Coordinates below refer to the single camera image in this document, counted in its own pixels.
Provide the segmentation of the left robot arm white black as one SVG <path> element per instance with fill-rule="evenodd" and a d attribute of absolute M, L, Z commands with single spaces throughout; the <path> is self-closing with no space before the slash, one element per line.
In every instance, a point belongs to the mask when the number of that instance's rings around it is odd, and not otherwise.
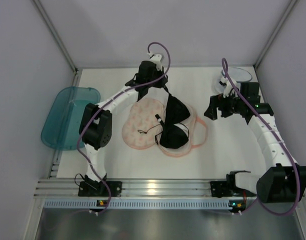
<path fill-rule="evenodd" d="M 162 66 L 162 61 L 156 58 L 141 62 L 134 77 L 126 82 L 121 90 L 108 99 L 86 105 L 79 127 L 77 145 L 83 143 L 86 153 L 79 148 L 78 152 L 87 160 L 88 167 L 86 178 L 103 185 L 106 183 L 107 171 L 105 169 L 104 148 L 112 137 L 113 115 L 122 112 L 126 107 L 141 100 L 151 88 L 164 89 L 168 82 L 167 68 Z"/>

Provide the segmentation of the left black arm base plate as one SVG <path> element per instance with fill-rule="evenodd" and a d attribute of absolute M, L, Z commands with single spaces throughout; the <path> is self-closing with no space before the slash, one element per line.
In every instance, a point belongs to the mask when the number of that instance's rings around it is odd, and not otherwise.
<path fill-rule="evenodd" d="M 122 193 L 121 181 L 106 182 L 112 197 L 118 197 Z M 102 182 L 82 181 L 79 184 L 79 197 L 109 197 L 109 190 Z"/>

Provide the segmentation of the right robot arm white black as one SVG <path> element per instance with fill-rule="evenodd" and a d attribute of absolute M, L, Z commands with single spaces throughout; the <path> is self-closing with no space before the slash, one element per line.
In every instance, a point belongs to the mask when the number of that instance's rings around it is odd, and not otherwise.
<path fill-rule="evenodd" d="M 299 165 L 288 152 L 276 127 L 274 112 L 268 103 L 261 102 L 259 91 L 259 83 L 242 82 L 239 93 L 230 90 L 228 96 L 211 96 L 204 112 L 213 121 L 217 120 L 218 113 L 223 118 L 242 116 L 263 155 L 263 173 L 236 170 L 226 179 L 233 189 L 249 191 L 264 204 L 301 201 L 306 188 L 306 166 Z"/>

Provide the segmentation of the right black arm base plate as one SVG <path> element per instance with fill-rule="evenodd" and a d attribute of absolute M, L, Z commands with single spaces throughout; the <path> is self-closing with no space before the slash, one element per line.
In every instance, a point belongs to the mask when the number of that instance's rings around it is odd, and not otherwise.
<path fill-rule="evenodd" d="M 210 190 L 211 196 L 215 198 L 256 196 L 254 193 L 242 188 L 238 188 L 228 181 L 211 181 Z"/>

